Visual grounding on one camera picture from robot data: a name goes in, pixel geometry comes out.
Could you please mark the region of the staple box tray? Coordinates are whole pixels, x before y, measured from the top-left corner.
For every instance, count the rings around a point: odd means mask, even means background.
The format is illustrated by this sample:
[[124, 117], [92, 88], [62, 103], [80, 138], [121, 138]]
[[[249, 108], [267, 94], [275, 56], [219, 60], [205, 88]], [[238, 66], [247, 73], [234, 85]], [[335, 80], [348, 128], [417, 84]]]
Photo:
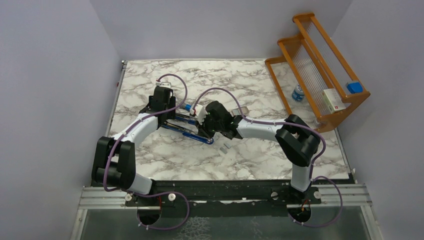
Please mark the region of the staple box tray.
[[249, 109], [246, 106], [241, 106], [240, 108], [234, 108], [231, 111], [231, 113], [232, 113], [233, 116], [237, 116], [237, 115], [241, 115], [241, 114], [247, 116], [249, 114]]

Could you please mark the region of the blue black stapler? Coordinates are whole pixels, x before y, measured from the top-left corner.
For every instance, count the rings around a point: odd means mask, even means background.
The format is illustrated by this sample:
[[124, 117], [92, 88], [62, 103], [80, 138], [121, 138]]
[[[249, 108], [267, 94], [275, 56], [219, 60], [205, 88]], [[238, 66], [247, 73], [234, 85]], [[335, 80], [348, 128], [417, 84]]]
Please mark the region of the blue black stapler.
[[176, 113], [175, 114], [175, 120], [177, 121], [181, 121], [181, 122], [186, 122], [190, 125], [196, 125], [197, 119], [195, 117], [192, 117], [190, 115], [184, 115], [184, 114], [180, 114], [180, 113]]

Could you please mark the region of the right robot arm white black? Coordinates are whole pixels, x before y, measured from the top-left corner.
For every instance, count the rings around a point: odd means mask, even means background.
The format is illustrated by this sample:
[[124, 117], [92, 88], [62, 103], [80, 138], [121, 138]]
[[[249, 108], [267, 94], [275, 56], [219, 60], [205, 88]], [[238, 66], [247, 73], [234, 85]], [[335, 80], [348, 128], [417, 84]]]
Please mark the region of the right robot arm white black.
[[192, 106], [189, 112], [197, 118], [196, 127], [202, 137], [220, 133], [230, 140], [253, 138], [277, 142], [292, 163], [289, 199], [300, 204], [308, 198], [312, 164], [320, 156], [318, 148], [325, 140], [299, 116], [291, 114], [277, 120], [247, 119], [241, 114], [232, 115], [218, 101], [207, 106]]

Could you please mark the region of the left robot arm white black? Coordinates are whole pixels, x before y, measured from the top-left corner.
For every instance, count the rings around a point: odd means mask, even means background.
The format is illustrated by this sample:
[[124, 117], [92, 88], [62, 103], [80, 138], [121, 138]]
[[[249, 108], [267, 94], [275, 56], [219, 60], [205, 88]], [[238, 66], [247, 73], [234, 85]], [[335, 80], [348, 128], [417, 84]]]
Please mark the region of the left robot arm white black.
[[102, 136], [96, 144], [91, 179], [106, 191], [138, 193], [144, 205], [157, 200], [154, 181], [136, 171], [136, 148], [167, 120], [175, 118], [176, 98], [169, 87], [157, 86], [135, 121], [113, 137]]

